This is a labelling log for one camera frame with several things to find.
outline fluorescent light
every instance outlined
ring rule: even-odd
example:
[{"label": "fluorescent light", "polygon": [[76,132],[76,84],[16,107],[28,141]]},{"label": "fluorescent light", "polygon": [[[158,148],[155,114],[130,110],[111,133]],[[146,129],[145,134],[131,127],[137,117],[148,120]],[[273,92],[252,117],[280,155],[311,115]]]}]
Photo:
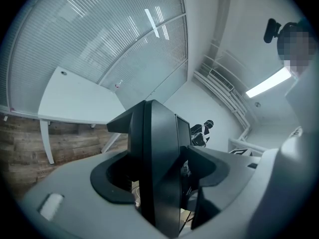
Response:
[{"label": "fluorescent light", "polygon": [[154,20],[152,19],[152,16],[151,16],[151,14],[150,14],[149,9],[145,9],[145,12],[146,12],[146,15],[147,15],[148,18],[149,18],[149,21],[150,21],[150,23],[151,23],[151,25],[152,25],[152,28],[154,29],[154,32],[155,32],[156,37],[159,38],[159,37],[160,37],[159,32],[158,32],[158,30],[156,29],[155,22],[154,22]]},{"label": "fluorescent light", "polygon": [[246,94],[250,98],[252,98],[260,93],[263,93],[264,91],[268,89],[271,89],[272,87],[278,85],[279,83],[285,81],[286,79],[290,77],[291,77],[291,74],[289,70],[286,67],[284,67],[281,70],[279,70],[277,73],[275,73],[273,76],[263,81],[261,84],[258,84],[251,90],[247,91]]}]

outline floor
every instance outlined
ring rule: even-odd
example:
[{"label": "floor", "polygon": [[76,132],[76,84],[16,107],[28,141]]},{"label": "floor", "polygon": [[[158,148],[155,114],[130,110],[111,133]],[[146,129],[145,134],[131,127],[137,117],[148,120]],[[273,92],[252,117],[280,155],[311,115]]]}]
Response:
[{"label": "floor", "polygon": [[[37,119],[0,114],[0,168],[8,187],[17,199],[57,167],[101,153],[112,136],[106,125],[52,122],[49,126],[50,144],[55,164],[46,157]],[[127,135],[122,134],[110,150],[126,149]]]}]

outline table leg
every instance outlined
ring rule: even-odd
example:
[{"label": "table leg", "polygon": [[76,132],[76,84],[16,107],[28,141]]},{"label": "table leg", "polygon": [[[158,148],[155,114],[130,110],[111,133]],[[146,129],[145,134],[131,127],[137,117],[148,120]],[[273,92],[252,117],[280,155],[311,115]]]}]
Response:
[{"label": "table leg", "polygon": [[46,156],[48,157],[50,164],[54,164],[50,147],[48,122],[40,119],[40,129]]},{"label": "table leg", "polygon": [[120,133],[114,133],[112,137],[110,138],[110,140],[105,144],[105,146],[101,150],[101,153],[107,152],[107,150],[112,146],[112,144],[117,140],[117,138],[120,137],[120,135],[121,135]]}]

